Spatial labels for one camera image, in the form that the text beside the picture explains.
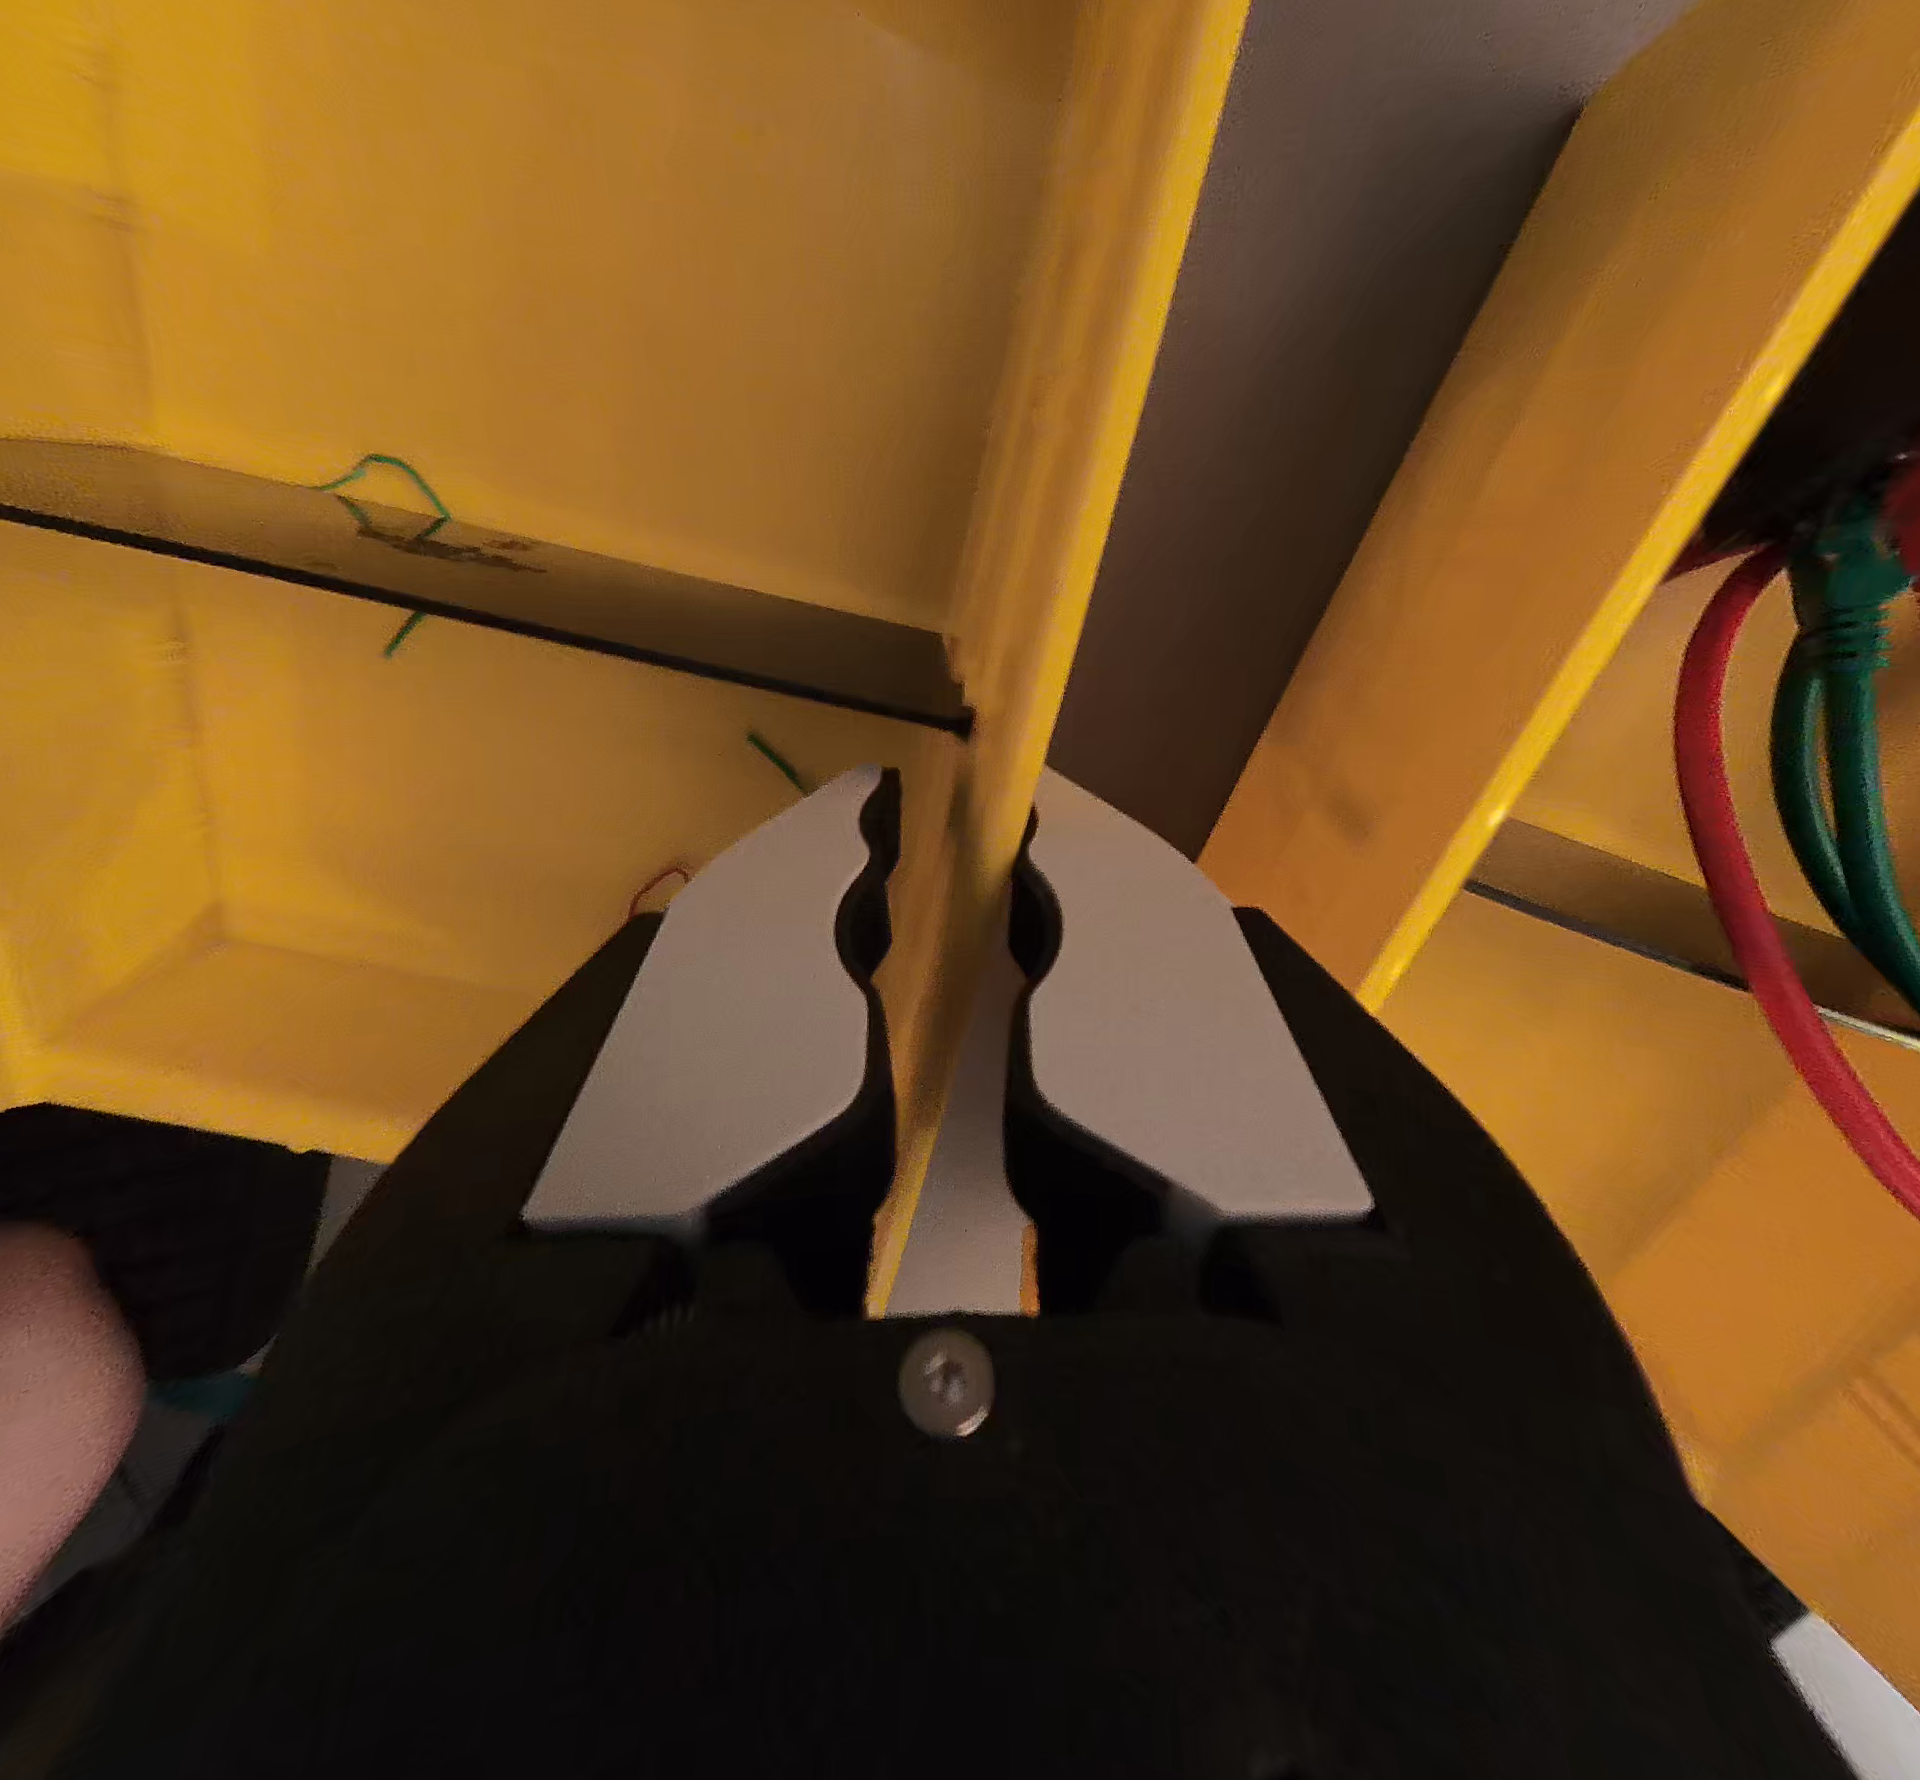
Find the green twist tie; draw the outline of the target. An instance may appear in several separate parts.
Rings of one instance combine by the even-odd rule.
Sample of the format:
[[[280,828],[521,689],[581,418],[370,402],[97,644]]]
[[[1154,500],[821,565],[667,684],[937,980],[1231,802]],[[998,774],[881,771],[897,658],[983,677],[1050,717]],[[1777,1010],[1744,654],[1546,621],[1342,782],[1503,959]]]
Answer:
[[[314,483],[309,490],[335,496],[347,509],[354,523],[368,525],[372,519],[368,506],[354,490],[376,473],[398,476],[427,505],[427,514],[422,514],[421,530],[415,535],[418,543],[436,542],[453,523],[452,513],[427,476],[410,461],[393,453],[368,451],[351,468]]]

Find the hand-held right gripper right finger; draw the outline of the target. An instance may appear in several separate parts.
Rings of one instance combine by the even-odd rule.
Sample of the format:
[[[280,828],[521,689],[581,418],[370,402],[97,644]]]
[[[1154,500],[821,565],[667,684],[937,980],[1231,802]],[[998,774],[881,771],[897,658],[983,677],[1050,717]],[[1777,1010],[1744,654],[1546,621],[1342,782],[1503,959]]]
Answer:
[[[1045,770],[1007,892],[1020,976],[1004,1169],[1043,1313],[1091,1313],[1138,1248],[1204,1285],[1249,1235],[1377,1203],[1233,905]]]

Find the yellow plastic bin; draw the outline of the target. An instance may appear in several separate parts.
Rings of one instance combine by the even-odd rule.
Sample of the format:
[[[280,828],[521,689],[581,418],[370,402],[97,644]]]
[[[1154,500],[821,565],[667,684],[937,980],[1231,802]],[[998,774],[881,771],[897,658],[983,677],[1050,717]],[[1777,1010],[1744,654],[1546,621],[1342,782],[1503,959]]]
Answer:
[[[776,765],[902,783],[894,1283],[1253,0],[4,0],[4,442],[935,631],[949,737],[4,522],[4,1103],[385,1163]]]
[[[1709,506],[1916,204],[1916,0],[1698,0],[1586,108],[1204,850],[1508,1149],[1695,1484],[1916,1699],[1916,1218],[1746,991],[1463,892],[1506,822],[1698,879]]]

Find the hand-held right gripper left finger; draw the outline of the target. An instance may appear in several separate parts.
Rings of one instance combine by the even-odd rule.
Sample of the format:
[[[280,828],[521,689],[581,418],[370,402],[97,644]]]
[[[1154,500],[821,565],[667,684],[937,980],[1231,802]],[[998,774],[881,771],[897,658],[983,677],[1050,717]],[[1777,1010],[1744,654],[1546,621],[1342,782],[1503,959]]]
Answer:
[[[843,771],[667,906],[528,1229],[755,1249],[806,1313],[863,1313],[897,1166],[878,972],[900,794],[897,770]]]

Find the black bin divider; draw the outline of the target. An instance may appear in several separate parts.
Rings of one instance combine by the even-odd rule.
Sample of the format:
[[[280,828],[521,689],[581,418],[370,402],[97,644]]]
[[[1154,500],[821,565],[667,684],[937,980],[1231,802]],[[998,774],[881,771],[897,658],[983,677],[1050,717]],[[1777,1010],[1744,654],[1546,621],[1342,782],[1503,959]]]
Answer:
[[[1727,991],[1748,991],[1704,886],[1526,822],[1506,822],[1463,892]],[[1834,1028],[1916,1051],[1907,1000],[1838,931],[1775,918],[1812,1002]]]
[[[178,565],[440,617],[949,737],[973,707],[935,631],[453,522],[394,473],[354,492],[358,525],[293,483],[127,445],[4,442],[3,513]]]

